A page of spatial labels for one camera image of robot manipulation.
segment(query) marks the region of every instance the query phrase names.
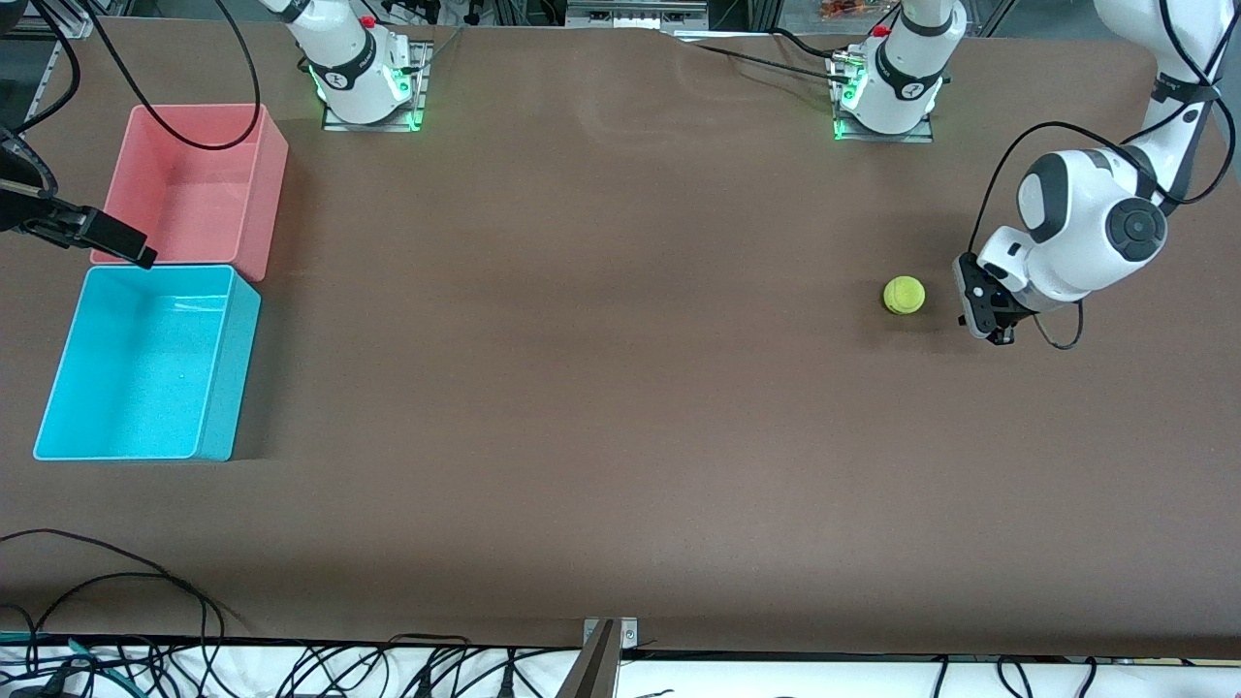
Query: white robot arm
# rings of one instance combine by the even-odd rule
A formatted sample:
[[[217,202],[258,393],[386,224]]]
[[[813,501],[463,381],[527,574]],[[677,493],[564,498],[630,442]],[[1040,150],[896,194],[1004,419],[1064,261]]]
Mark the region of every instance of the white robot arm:
[[[965,34],[961,0],[905,0],[886,36],[871,36],[861,53],[861,77],[840,107],[876,133],[906,133],[934,107],[948,65]]]
[[[1143,171],[1109,148],[1035,160],[1018,188],[1023,227],[1001,226],[977,257],[967,252],[953,263],[962,323],[997,345],[1013,342],[1018,320],[1077,303],[1163,248],[1176,202],[1155,183],[1175,199],[1185,196],[1194,150],[1219,97],[1212,56],[1222,52],[1216,46],[1232,20],[1231,0],[1096,0],[1095,6],[1112,31],[1157,60],[1144,135],[1123,147]],[[1163,11],[1207,84],[1175,51]]]
[[[364,26],[349,0],[259,0],[293,32],[310,62],[319,94],[343,120],[370,124],[411,99],[403,70],[410,40],[374,22]]]

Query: yellow tennis ball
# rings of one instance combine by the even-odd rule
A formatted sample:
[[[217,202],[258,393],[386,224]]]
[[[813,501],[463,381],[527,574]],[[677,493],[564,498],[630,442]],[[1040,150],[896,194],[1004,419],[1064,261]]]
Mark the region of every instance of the yellow tennis ball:
[[[884,287],[884,304],[897,315],[916,313],[926,299],[922,282],[912,276],[898,276]]]

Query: cyan plastic bin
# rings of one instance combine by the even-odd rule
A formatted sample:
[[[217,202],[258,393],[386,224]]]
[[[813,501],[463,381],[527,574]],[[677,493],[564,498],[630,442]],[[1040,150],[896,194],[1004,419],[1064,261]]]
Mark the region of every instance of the cyan plastic bin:
[[[227,461],[258,306],[227,265],[92,268],[35,458]]]

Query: table surface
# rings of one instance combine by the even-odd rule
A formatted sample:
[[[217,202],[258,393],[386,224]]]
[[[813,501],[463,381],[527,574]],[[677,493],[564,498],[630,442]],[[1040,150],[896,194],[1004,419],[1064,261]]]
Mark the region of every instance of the table surface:
[[[107,26],[156,103],[249,99],[223,24]],[[813,79],[637,30],[465,30],[422,133],[329,134],[287,31],[244,32],[289,164],[235,461],[32,461],[87,261],[0,236],[0,530],[150,556],[237,635],[563,645],[614,614],[654,647],[1241,651],[1232,178],[1090,298],[1077,350],[957,327],[949,261],[1004,147],[1134,130],[1140,50],[965,41],[936,143],[895,147],[831,140]],[[102,205],[135,101],[77,46],[82,91],[31,142]],[[987,231],[1026,163],[1081,145],[1018,150]],[[901,273],[917,315],[880,303]],[[0,564],[34,606],[128,569],[30,539]],[[120,582],[48,628],[197,612]]]

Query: pink bin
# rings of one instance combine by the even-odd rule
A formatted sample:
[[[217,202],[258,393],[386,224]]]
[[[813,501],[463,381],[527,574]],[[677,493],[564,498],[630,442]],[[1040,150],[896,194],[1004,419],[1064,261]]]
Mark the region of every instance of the pink bin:
[[[155,109],[199,143],[227,143],[249,124],[253,104],[176,104]],[[103,210],[146,233],[156,265],[231,265],[248,281],[267,274],[276,207],[289,144],[262,107],[244,142],[200,150],[172,138],[134,107]],[[91,252],[96,265],[117,265]]]

